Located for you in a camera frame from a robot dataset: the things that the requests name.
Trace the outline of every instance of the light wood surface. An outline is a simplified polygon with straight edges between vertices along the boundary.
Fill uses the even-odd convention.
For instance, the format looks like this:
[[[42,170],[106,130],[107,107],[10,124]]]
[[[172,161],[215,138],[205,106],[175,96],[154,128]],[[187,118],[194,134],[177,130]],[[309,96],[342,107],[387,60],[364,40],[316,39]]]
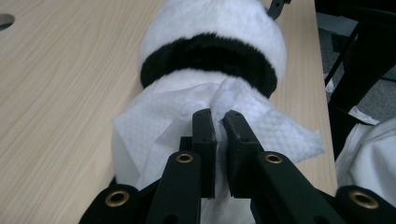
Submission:
[[[0,223],[78,223],[114,175],[112,125],[142,89],[136,53],[162,1],[1,0]],[[298,167],[336,189],[314,1],[292,1],[278,22],[288,71],[271,100],[328,153]]]

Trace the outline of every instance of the table hole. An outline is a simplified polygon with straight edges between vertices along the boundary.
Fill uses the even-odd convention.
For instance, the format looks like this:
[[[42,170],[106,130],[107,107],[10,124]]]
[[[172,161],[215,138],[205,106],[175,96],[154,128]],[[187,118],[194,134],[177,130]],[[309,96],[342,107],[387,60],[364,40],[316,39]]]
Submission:
[[[14,16],[6,13],[0,14],[0,31],[6,30],[14,23],[14,21]]]

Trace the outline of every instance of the white wipe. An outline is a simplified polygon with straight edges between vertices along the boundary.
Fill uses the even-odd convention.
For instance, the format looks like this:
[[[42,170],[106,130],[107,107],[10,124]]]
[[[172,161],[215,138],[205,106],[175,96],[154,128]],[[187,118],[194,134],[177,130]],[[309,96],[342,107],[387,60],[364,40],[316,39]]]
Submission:
[[[201,222],[254,223],[249,200],[231,199],[228,191],[227,136],[220,122],[225,113],[242,113],[265,150],[283,153],[293,162],[325,151],[319,131],[308,131],[283,115],[241,78],[202,73],[183,70],[163,77],[113,120],[114,139],[120,141],[113,143],[117,180],[142,189],[160,178],[168,157],[178,151],[180,137],[191,136],[192,114],[210,108],[218,141],[216,199],[203,200]],[[189,76],[194,83],[180,81]],[[200,83],[199,76],[205,76],[206,82]]]

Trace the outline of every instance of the plush toy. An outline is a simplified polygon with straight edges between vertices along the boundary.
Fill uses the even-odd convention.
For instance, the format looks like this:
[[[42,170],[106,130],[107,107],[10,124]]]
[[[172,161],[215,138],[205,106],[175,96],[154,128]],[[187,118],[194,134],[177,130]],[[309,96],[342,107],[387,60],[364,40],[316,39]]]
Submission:
[[[203,200],[202,223],[253,223],[248,200],[232,200],[220,121],[245,115],[264,148],[293,161],[323,152],[318,132],[288,119],[268,99],[286,67],[280,29],[259,0],[165,0],[140,46],[145,88],[115,118],[113,157],[121,184],[142,189],[161,177],[191,115],[212,110],[218,140],[216,199]]]
[[[179,82],[194,85],[216,71],[242,77],[269,97],[285,72],[286,48],[259,0],[170,0],[147,29],[139,60],[145,88],[190,68],[202,73]]]

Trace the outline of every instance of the white cloth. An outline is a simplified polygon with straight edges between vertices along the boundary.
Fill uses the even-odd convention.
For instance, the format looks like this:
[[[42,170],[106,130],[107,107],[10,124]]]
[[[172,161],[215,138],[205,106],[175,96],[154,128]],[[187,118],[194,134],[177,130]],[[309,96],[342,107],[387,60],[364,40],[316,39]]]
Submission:
[[[370,189],[396,206],[395,146],[396,118],[375,126],[357,124],[335,163],[339,187]]]
[[[176,77],[177,80],[177,73],[187,76],[199,72],[181,71],[163,77],[146,88],[124,113],[113,120],[119,141],[122,141],[122,144],[113,145],[118,146],[113,148],[114,160],[121,162],[116,164],[118,181],[142,189],[160,178],[168,157],[178,151],[180,137],[191,136],[192,114],[210,108],[218,140],[217,198],[203,200],[201,221],[253,223],[249,200],[230,199],[225,177],[227,137],[220,124],[224,114],[230,110],[242,113],[265,150],[281,152],[294,162],[324,152],[319,131],[308,131],[277,111],[265,97],[240,78],[217,74],[218,78],[213,82],[181,88],[183,82],[179,81],[178,88],[174,90],[164,88],[164,83],[169,82],[166,79]],[[123,145],[123,152],[119,152],[120,145]],[[128,154],[129,160],[123,158]],[[125,169],[134,169],[130,172],[135,176],[117,171]]]

